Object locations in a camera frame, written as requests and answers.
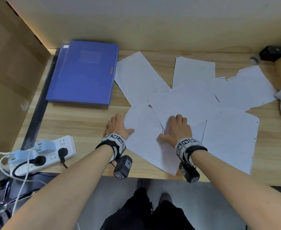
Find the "power outlet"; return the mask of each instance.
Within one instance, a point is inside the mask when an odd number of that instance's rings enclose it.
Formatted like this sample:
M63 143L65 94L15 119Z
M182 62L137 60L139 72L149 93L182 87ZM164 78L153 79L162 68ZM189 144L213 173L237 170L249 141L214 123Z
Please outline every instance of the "power outlet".
M57 162L60 162L60 159L58 157L58 152L57 152L60 148L67 148L68 149L68 155L65 156L65 159L71 158L71 157L73 157L77 154L77 151L75 149L74 140L73 140L72 136L66 135L64 137L53 140L53 142L55 142L56 151L44 155L46 157L46 163L43 166L35 166L33 164L30 164L29 173L41 170L45 167L48 167L48 166L53 165ZM12 171L14 170L14 168L19 164L20 164L20 162L9 164L9 166L10 166L9 169L10 169L11 175L12 175ZM16 170L17 176L24 176L26 173L27 173L27 164L24 164L24 165L20 166Z

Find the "wooden tabletop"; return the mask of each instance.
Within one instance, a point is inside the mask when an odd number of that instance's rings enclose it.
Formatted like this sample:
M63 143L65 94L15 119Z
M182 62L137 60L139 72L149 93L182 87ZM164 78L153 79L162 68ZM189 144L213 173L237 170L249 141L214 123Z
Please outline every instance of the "wooden tabletop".
M119 60L136 52L137 51L120 51ZM142 51L142 54L170 87L172 87L175 59L178 56L215 62L216 77L226 78L236 75L239 69L249 67L251 65L249 58L254 56L254 54L236 53L160 51ZM48 66L50 66L50 63L48 63L40 81L27 117L23 123L18 139L16 140L14 150L20 149L22 145L44 80L46 79ZM281 88L281 81L278 79L274 64L272 62L261 62L260 67L273 86L279 90ZM114 84L109 107L49 103L37 141L42 139L54 140L64 135L73 136L77 155L67 159L66 165L70 166L95 149L102 138L107 121L112 116L116 113L125 116L129 108L130 104L117 84ZM278 101L251 109L248 113L260 118L251 175L265 184L281 186L281 115L278 110ZM133 159L129 177L184 180L180 171L178 171L177 175L174 177L129 150L126 150L125 153L130 155ZM65 168L58 163L43 171L60 173L64 169ZM109 164L103 175L113 176L113 170L113 166ZM199 173L200 181L208 181L201 171L199 171Z

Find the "shoe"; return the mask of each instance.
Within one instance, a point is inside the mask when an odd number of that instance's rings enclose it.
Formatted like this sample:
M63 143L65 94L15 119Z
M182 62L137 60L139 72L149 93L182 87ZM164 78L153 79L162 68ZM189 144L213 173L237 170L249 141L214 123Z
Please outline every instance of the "shoe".
M150 179L149 178L139 178L137 180L136 189L144 188L148 192L149 186L150 186Z
M158 202L158 204L160 205L162 201L169 201L172 203L172 199L171 199L171 196L169 193L162 193L161 197L160 197L160 200Z

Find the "power strip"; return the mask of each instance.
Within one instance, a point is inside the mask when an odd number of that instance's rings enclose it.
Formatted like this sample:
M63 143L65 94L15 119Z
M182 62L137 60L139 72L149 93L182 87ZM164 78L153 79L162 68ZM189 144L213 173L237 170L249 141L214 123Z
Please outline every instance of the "power strip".
M53 165L55 163L60 162L59 156L58 156L58 150L60 148L67 148L68 149L68 155L65 156L65 159L71 158L73 156L75 156L77 154L77 151L75 149L75 144L74 144L74 140L72 136L66 135L64 137L58 138L53 140L53 142L55 142L56 145L56 151L48 153L48 154L35 154L34 153L34 157L38 156L38 155L43 155L46 157L46 163L43 166L35 166L33 164L30 164L30 170L29 173L41 170L45 167L48 167L50 165ZM14 168L19 165L20 162L16 162L16 163L10 163L9 164L9 169L10 169L10 174L12 175L12 171L14 170ZM17 176L24 176L27 173L27 164L24 164L22 166L20 166L17 170L16 170L16 175Z

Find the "person's left hand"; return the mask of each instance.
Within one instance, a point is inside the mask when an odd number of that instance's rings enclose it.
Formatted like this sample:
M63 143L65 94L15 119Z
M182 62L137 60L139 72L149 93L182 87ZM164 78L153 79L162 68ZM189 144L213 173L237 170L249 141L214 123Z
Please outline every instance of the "person's left hand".
M134 129L126 129L124 127L123 118L121 115L116 114L110 121L108 121L103 137L112 133L121 135L125 140L134 132Z

